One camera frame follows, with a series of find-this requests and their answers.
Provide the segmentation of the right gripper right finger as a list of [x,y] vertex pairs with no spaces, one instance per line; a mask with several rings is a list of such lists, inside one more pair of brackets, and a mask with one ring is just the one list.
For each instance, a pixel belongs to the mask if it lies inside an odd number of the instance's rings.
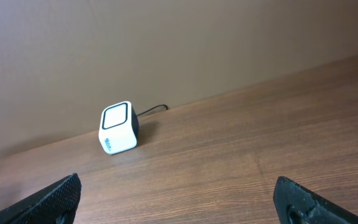
[[358,224],[358,216],[280,176],[273,202],[281,224]]

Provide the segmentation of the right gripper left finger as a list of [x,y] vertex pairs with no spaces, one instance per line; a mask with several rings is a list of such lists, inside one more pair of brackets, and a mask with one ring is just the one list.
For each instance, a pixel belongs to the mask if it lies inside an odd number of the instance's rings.
[[0,211],[0,224],[73,224],[81,181],[73,173]]

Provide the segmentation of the white barcode scanner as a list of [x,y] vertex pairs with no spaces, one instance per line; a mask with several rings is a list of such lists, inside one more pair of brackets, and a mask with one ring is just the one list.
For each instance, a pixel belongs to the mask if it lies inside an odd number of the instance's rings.
[[113,155],[135,148],[138,135],[139,120],[130,101],[103,110],[98,137],[105,153]]

